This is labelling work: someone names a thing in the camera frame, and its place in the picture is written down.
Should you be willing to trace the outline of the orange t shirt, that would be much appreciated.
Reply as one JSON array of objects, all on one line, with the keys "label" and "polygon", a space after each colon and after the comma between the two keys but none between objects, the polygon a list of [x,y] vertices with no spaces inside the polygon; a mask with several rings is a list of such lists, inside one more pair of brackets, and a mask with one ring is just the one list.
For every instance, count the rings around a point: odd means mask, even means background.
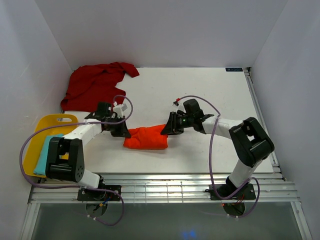
[{"label": "orange t shirt", "polygon": [[131,138],[125,138],[123,146],[133,150],[164,150],[168,148],[168,136],[161,135],[165,125],[129,129]]}]

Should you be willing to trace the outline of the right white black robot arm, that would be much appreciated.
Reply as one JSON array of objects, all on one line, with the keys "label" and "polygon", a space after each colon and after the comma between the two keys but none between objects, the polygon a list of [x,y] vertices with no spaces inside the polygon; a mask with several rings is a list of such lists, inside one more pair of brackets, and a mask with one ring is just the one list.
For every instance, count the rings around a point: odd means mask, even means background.
[{"label": "right white black robot arm", "polygon": [[169,114],[168,121],[161,135],[180,135],[186,128],[193,128],[201,134],[220,136],[233,143],[237,155],[237,163],[224,184],[211,185],[213,194],[220,200],[237,199],[249,186],[252,174],[275,150],[275,145],[254,117],[245,120],[221,118],[220,114],[205,114],[200,108],[198,98],[191,96],[180,103],[173,102],[177,110]]}]

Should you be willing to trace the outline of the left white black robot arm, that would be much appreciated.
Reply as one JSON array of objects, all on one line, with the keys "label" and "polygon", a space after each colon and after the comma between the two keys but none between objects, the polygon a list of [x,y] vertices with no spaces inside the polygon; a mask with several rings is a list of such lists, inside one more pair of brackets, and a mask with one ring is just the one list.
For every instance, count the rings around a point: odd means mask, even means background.
[{"label": "left white black robot arm", "polygon": [[83,124],[62,137],[53,137],[48,144],[45,167],[47,178],[74,182],[88,189],[88,193],[100,200],[106,195],[102,178],[85,168],[84,146],[103,131],[113,137],[130,138],[126,125],[125,103],[100,102],[94,112],[89,113]]}]

